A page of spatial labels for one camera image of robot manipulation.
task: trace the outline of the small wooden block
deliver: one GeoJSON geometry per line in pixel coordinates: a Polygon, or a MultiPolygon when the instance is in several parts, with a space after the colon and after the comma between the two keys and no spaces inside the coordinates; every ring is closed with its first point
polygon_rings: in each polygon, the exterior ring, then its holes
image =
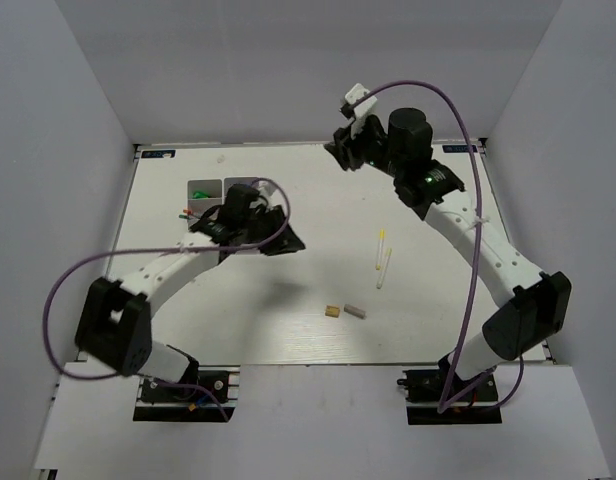
{"type": "Polygon", "coordinates": [[[327,317],[339,318],[340,312],[341,310],[339,309],[339,307],[335,307],[334,305],[326,305],[326,316],[327,317]]]}

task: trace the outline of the marker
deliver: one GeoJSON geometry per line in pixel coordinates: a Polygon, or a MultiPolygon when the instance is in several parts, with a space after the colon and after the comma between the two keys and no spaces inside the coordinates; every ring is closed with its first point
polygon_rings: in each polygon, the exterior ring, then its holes
{"type": "Polygon", "coordinates": [[[384,236],[386,232],[382,228],[379,230],[379,244],[377,245],[377,261],[375,262],[375,270],[381,270],[381,255],[384,253],[384,236]]]}
{"type": "Polygon", "coordinates": [[[384,259],[384,268],[379,274],[379,280],[377,280],[377,288],[381,288],[384,285],[384,280],[386,279],[386,272],[388,271],[388,263],[390,262],[390,255],[392,255],[392,248],[389,248],[386,252],[386,257],[384,259]]]}

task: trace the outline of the black joint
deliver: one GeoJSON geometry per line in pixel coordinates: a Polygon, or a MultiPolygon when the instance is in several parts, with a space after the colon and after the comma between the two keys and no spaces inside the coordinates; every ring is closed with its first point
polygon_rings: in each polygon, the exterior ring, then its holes
{"type": "Polygon", "coordinates": [[[152,351],[150,304],[120,282],[95,280],[84,303],[75,344],[123,376],[134,375],[152,351]],[[122,312],[119,322],[112,312],[122,312]]]}
{"type": "Polygon", "coordinates": [[[352,108],[352,106],[349,103],[345,103],[339,111],[348,120],[350,120],[351,118],[355,116],[355,110],[352,108]]]}
{"type": "Polygon", "coordinates": [[[348,127],[338,128],[333,134],[333,141],[324,145],[326,151],[337,160],[344,171],[350,169],[351,143],[350,127],[348,127]]]}
{"type": "MultiPolygon", "coordinates": [[[[259,243],[277,232],[286,221],[286,215],[280,206],[276,206],[255,217],[248,227],[248,243],[259,243]]],[[[295,234],[290,225],[277,238],[259,249],[267,256],[283,255],[305,250],[306,245],[295,234]]]]}
{"type": "Polygon", "coordinates": [[[416,108],[399,108],[388,120],[388,155],[393,163],[432,160],[432,127],[416,108]]]}
{"type": "Polygon", "coordinates": [[[397,169],[393,183],[399,199],[422,220],[426,218],[430,206],[441,203],[444,195],[464,190],[463,182],[437,160],[427,161],[423,165],[403,164],[397,169]]]}
{"type": "Polygon", "coordinates": [[[230,230],[243,228],[250,219],[250,204],[259,198],[259,190],[236,184],[228,189],[226,200],[219,209],[217,222],[230,230]]]}
{"type": "Polygon", "coordinates": [[[563,327],[572,285],[561,272],[541,274],[528,289],[516,287],[515,296],[482,327],[488,346],[512,361],[563,327]]]}

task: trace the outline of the small block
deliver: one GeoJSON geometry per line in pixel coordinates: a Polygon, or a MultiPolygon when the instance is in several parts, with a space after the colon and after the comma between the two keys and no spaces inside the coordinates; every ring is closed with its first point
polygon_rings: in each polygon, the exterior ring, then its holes
{"type": "Polygon", "coordinates": [[[357,318],[364,319],[366,318],[366,311],[361,308],[353,307],[352,305],[345,304],[344,312],[349,313],[357,318]]]}
{"type": "Polygon", "coordinates": [[[341,310],[339,309],[339,307],[335,307],[333,305],[326,305],[326,316],[327,317],[339,318],[340,311],[341,310]]]}

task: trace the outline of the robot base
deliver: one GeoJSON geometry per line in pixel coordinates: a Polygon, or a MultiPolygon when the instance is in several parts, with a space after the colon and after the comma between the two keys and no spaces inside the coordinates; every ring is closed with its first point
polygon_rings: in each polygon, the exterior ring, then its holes
{"type": "MultiPolygon", "coordinates": [[[[222,404],[228,418],[237,406],[239,369],[201,368],[197,385],[212,392],[222,404]]],[[[136,422],[225,423],[217,406],[202,392],[165,388],[144,378],[139,384],[133,420],[136,422]]]]}
{"type": "Polygon", "coordinates": [[[408,425],[486,425],[501,423],[501,412],[491,409],[499,396],[491,375],[473,392],[444,413],[437,413],[444,378],[438,369],[406,370],[397,385],[405,388],[408,425]]]}

